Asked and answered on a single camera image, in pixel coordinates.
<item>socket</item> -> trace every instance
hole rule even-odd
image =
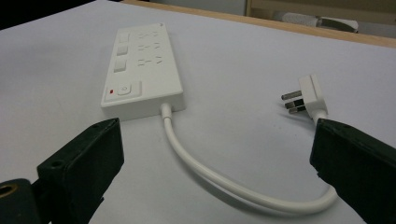
[[[186,108],[177,64],[164,23],[117,31],[107,71],[101,107],[121,121]]]

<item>power cord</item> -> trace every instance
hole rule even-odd
[[[295,113],[301,110],[306,110],[309,116],[314,120],[315,124],[319,119],[327,118],[327,107],[321,94],[318,85],[318,79],[315,75],[300,78],[301,90],[293,93],[288,93],[282,96],[283,100],[289,100],[298,96],[303,96],[303,100],[293,101],[286,104],[286,108],[290,113]],[[329,186],[319,199],[311,202],[289,202],[272,198],[251,189],[247,189],[232,180],[220,175],[196,160],[177,140],[172,126],[172,106],[170,104],[163,104],[161,106],[164,128],[166,136],[172,145],[176,154],[198,175],[212,181],[223,189],[228,190],[232,194],[245,199],[257,205],[274,209],[280,212],[308,215],[317,213],[327,209],[338,198],[335,189]]]

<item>white cable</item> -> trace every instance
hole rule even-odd
[[[193,158],[180,144],[177,140],[175,132],[172,127],[172,110],[169,104],[162,105],[162,114],[163,121],[165,126],[166,135],[173,149],[177,153],[177,155],[186,162],[190,168],[196,172],[198,175],[201,175],[218,186],[230,191],[232,194],[248,200],[249,202],[271,208],[280,212],[307,215],[320,212],[326,208],[328,208],[335,200],[338,198],[335,192],[335,189],[332,186],[329,186],[329,189],[326,193],[324,193],[319,199],[316,199],[312,202],[288,202],[279,200],[276,198],[268,197],[266,195],[255,192],[251,189],[247,189],[243,186],[240,186],[234,183],[232,180],[210,170],[198,160]]]

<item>plug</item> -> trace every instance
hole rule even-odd
[[[317,124],[319,118],[326,118],[328,114],[318,78],[315,74],[300,77],[299,83],[299,91],[284,94],[281,98],[284,101],[288,101],[301,97],[300,99],[285,103],[285,107],[291,114],[306,110],[309,117]]]

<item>plug prong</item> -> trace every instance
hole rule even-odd
[[[301,93],[301,91],[294,91],[294,92],[282,95],[281,98],[282,98],[282,100],[285,101],[285,100],[296,98],[296,97],[299,97],[299,96],[302,96],[302,95],[303,94]]]
[[[298,106],[302,106],[302,105],[304,105],[304,100],[300,99],[300,100],[295,100],[295,101],[286,103],[285,107],[287,109],[291,109],[293,107],[298,107]]]
[[[294,107],[294,108],[289,109],[289,113],[295,114],[295,113],[305,111],[305,110],[306,110],[305,106],[299,106],[299,107]]]

